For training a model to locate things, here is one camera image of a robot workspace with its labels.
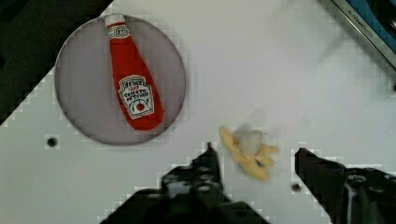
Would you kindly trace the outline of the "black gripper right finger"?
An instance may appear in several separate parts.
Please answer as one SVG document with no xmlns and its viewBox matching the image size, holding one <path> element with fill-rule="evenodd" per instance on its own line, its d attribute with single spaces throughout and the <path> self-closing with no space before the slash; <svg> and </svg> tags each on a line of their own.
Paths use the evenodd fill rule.
<svg viewBox="0 0 396 224">
<path fill-rule="evenodd" d="M 347 168 L 306 148 L 294 154 L 295 173 L 332 224 L 396 224 L 395 176 L 375 168 Z"/>
</svg>

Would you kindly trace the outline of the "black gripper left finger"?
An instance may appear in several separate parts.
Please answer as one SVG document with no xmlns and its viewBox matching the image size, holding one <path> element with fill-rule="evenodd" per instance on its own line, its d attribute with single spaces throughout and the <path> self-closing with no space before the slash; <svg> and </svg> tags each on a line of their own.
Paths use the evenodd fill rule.
<svg viewBox="0 0 396 224">
<path fill-rule="evenodd" d="M 224 193 L 219 156 L 208 144 L 188 165 L 165 174 L 157 189 L 141 189 L 100 224 L 270 224 Z"/>
</svg>

